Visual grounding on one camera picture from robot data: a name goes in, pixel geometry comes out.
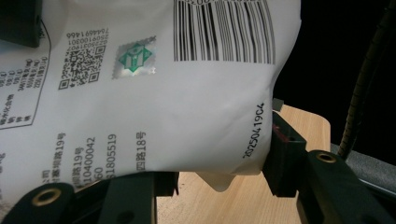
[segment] brass insert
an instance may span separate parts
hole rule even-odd
[[[61,196],[61,193],[59,189],[55,188],[44,189],[33,198],[32,204],[39,207],[53,203]]]
[[[324,153],[324,152],[319,152],[317,154],[317,159],[320,160],[320,161],[327,162],[327,163],[336,162],[336,159],[335,159],[335,157],[333,155],[327,154],[327,153]]]

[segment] black background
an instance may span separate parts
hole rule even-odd
[[[302,2],[302,27],[276,81],[274,97],[328,120],[331,141],[336,145],[341,143],[364,56],[388,3],[386,0]],[[376,75],[357,144],[360,147],[354,148],[393,164],[395,146],[390,141],[389,130],[394,123],[390,116],[395,95],[394,85],[390,84],[390,76],[396,73],[394,64],[395,58],[388,60],[388,68]]]

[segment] black metal bracket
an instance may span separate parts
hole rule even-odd
[[[156,197],[173,196],[178,173],[146,172],[97,182],[77,193],[65,183],[24,195],[3,224],[157,223]]]
[[[277,197],[294,197],[303,223],[396,223],[337,155],[305,151],[305,140],[273,114],[271,151],[262,172]]]

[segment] qr code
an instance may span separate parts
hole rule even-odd
[[[59,90],[82,86],[99,80],[100,68],[106,46],[68,50]]]

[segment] wooden table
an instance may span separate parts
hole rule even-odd
[[[287,105],[279,114],[307,141],[307,150],[330,150],[326,119]],[[237,176],[223,192],[196,173],[180,173],[178,184],[178,196],[157,198],[159,224],[301,223],[296,198],[273,196],[262,174]]]

